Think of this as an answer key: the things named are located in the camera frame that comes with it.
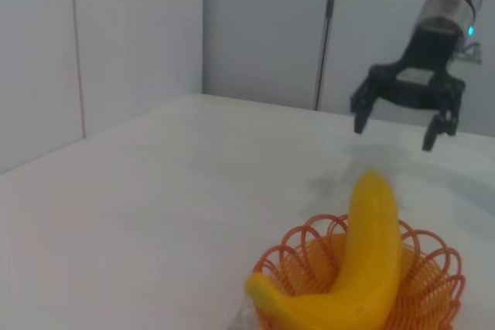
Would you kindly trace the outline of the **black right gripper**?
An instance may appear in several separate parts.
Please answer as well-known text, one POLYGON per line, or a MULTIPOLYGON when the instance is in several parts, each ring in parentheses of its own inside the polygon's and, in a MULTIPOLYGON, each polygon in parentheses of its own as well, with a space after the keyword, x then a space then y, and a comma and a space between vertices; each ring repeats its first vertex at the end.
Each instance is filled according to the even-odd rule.
POLYGON ((354 132, 362 134, 377 99, 416 110, 436 111, 425 132, 422 150, 431 151, 441 134, 454 136, 465 83, 447 72, 460 35, 433 29, 417 29, 402 56, 395 62, 375 65, 369 77, 350 98, 354 132), (406 70, 430 74, 424 83, 414 83, 399 75, 406 70))

